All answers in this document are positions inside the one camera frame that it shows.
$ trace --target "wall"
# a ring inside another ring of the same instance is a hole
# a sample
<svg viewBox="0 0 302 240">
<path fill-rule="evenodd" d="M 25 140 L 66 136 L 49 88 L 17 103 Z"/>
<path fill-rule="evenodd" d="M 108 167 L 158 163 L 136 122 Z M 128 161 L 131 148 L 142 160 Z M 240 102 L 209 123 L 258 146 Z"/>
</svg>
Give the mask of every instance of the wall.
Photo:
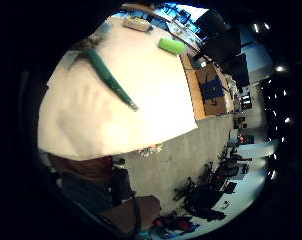
<svg viewBox="0 0 302 240">
<path fill-rule="evenodd" d="M 248 90 L 251 96 L 252 108 L 245 110 L 244 114 L 238 114 L 238 116 L 245 116 L 245 122 L 247 123 L 248 128 L 267 128 L 261 86 L 249 85 Z"/>
<path fill-rule="evenodd" d="M 244 26 L 239 26 L 241 43 L 252 41 L 253 43 L 242 48 L 242 53 L 246 54 L 247 67 L 250 83 L 256 83 L 271 75 L 273 72 L 273 62 L 265 47 L 260 44 L 255 36 Z"/>
</svg>

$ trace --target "green marker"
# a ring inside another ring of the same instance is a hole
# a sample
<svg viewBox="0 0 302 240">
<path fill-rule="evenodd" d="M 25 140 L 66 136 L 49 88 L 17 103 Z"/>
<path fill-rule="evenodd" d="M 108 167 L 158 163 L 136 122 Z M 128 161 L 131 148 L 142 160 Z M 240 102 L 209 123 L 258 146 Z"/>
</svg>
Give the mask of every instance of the green marker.
<svg viewBox="0 0 302 240">
<path fill-rule="evenodd" d="M 128 94 L 123 90 L 120 84 L 115 80 L 115 78 L 110 73 L 107 66 L 102 61 L 101 57 L 97 54 L 95 49 L 88 49 L 84 51 L 84 55 L 87 56 L 90 60 L 90 63 L 96 73 L 100 76 L 101 80 L 108 85 L 120 98 L 123 102 L 129 105 L 134 111 L 138 110 L 137 105 L 132 101 Z"/>
</svg>

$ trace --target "chair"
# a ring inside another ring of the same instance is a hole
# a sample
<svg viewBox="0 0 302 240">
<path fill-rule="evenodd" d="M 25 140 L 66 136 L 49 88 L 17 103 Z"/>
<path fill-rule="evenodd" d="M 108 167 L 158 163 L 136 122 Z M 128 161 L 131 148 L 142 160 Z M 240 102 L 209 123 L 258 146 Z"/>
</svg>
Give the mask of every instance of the chair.
<svg viewBox="0 0 302 240">
<path fill-rule="evenodd" d="M 218 36 L 228 29 L 222 16 L 214 9 L 208 10 L 199 17 L 195 25 L 201 29 L 201 34 L 208 38 Z"/>
<path fill-rule="evenodd" d="M 238 28 L 230 28 L 215 38 L 209 39 L 200 52 L 193 57 L 196 61 L 201 57 L 209 57 L 212 62 L 222 65 L 241 53 L 241 39 Z"/>
<path fill-rule="evenodd" d="M 118 238 L 132 237 L 134 233 L 149 229 L 160 215 L 160 202 L 154 196 L 136 197 L 99 214 L 103 225 Z"/>
<path fill-rule="evenodd" d="M 190 13 L 188 13 L 185 10 L 181 10 L 179 12 L 179 17 L 177 18 L 177 20 L 180 23 L 182 23 L 182 24 L 186 24 L 189 21 L 190 18 L 191 18 L 191 14 Z"/>
</svg>

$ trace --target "ceiling light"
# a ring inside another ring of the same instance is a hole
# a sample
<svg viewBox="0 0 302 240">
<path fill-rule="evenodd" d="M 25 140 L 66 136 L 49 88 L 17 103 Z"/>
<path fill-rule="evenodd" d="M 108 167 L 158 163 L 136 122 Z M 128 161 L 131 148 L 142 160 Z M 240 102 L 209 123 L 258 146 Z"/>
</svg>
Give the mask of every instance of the ceiling light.
<svg viewBox="0 0 302 240">
<path fill-rule="evenodd" d="M 255 31 L 256 33 L 258 33 L 258 32 L 259 32 L 258 25 L 255 23 L 255 24 L 253 24 L 253 27 L 254 27 L 254 31 Z"/>
<path fill-rule="evenodd" d="M 275 172 L 275 170 L 273 170 L 272 175 L 271 175 L 272 180 L 275 178 L 275 174 L 276 174 L 276 172 Z"/>
<path fill-rule="evenodd" d="M 278 72 L 283 72 L 285 69 L 284 69 L 284 67 L 282 67 L 282 66 L 277 66 L 277 67 L 275 68 L 275 70 L 278 71 Z"/>
<path fill-rule="evenodd" d="M 264 23 L 264 26 L 266 29 L 268 29 L 268 30 L 270 29 L 270 26 L 267 23 Z"/>
</svg>

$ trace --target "table surface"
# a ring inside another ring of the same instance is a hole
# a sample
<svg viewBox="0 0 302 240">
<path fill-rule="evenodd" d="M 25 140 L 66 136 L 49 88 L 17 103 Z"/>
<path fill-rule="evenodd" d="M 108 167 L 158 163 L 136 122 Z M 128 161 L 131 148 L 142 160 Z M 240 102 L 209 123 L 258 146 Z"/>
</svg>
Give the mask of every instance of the table surface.
<svg viewBox="0 0 302 240">
<path fill-rule="evenodd" d="M 160 18 L 166 22 L 172 21 L 172 17 L 169 16 L 168 14 L 166 14 L 162 9 L 157 9 L 157 8 L 152 9 L 148 6 L 144 6 L 144 5 L 137 4 L 137 3 L 125 3 L 120 7 L 120 9 L 141 11 L 141 12 L 145 12 L 149 15 L 152 15 L 154 17 Z"/>
<path fill-rule="evenodd" d="M 41 150 L 86 160 L 134 151 L 197 128 L 180 58 L 158 48 L 159 39 L 170 34 L 157 27 L 136 31 L 121 26 L 122 21 L 106 20 L 96 50 L 139 110 L 119 100 L 86 59 L 68 51 L 41 104 Z"/>
</svg>

